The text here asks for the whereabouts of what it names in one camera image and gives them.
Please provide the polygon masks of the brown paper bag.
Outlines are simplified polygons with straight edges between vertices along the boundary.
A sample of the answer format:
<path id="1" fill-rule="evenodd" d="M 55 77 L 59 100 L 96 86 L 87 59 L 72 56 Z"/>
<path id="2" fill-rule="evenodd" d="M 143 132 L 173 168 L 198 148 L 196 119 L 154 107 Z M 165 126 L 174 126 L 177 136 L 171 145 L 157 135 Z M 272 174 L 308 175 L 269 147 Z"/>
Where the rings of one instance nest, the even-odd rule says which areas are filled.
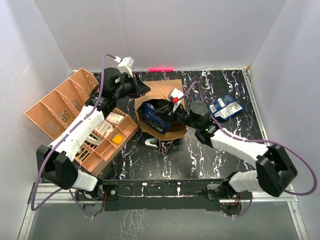
<path id="1" fill-rule="evenodd" d="M 142 132 L 149 134 L 158 142 L 182 139 L 187 127 L 174 120 L 174 113 L 185 107 L 181 79 L 145 81 L 149 91 L 134 101 L 136 118 Z"/>

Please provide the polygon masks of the blue white snack packet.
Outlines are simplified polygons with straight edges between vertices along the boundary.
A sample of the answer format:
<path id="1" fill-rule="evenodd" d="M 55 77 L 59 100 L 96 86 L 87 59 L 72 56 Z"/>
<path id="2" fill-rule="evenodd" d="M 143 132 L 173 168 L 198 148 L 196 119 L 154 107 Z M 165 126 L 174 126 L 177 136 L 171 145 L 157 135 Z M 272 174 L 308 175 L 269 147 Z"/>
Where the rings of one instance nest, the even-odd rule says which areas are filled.
<path id="1" fill-rule="evenodd" d="M 245 107 L 229 94 L 218 98 L 208 108 L 211 115 L 219 121 L 227 121 L 245 110 Z"/>

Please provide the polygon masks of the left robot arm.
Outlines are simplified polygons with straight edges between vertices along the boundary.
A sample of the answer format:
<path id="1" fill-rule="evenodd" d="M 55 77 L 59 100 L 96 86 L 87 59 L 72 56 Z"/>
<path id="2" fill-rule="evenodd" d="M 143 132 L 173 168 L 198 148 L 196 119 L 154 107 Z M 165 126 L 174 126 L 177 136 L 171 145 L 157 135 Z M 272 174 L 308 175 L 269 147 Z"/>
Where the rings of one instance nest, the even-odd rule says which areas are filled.
<path id="1" fill-rule="evenodd" d="M 76 169 L 73 165 L 76 153 L 93 130 L 101 124 L 116 107 L 119 99 L 140 98 L 151 91 L 136 74 L 114 73 L 101 76 L 90 97 L 70 126 L 49 146 L 41 145 L 36 151 L 38 176 L 63 190 L 80 189 L 93 200 L 103 195 L 98 178 Z"/>

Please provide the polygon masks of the dark blue snack bag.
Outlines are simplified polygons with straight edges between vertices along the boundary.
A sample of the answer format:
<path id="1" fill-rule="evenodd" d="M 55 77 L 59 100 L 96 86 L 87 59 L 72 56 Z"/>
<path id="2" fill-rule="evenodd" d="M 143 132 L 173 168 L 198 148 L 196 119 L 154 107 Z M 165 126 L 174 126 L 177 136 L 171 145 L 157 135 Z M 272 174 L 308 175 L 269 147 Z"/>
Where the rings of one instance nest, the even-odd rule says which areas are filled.
<path id="1" fill-rule="evenodd" d="M 165 134 L 170 128 L 170 124 L 167 121 L 156 115 L 156 109 L 150 103 L 144 104 L 142 120 L 153 130 L 161 134 Z"/>

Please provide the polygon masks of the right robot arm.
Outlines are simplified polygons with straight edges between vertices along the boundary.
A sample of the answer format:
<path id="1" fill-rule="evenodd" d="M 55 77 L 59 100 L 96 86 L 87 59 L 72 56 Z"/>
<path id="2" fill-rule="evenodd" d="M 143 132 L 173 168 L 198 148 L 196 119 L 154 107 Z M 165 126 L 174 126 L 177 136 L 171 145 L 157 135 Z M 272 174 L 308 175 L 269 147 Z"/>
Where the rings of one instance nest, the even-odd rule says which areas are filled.
<path id="1" fill-rule="evenodd" d="M 298 171 L 286 150 L 275 143 L 250 142 L 220 129 L 213 122 L 212 114 L 202 101 L 194 101 L 186 110 L 181 103 L 154 100 L 152 106 L 156 116 L 168 123 L 180 123 L 195 129 L 199 142 L 211 148 L 228 152 L 252 165 L 255 169 L 246 172 L 233 172 L 210 194 L 233 199 L 241 192 L 266 192 L 279 197 Z"/>

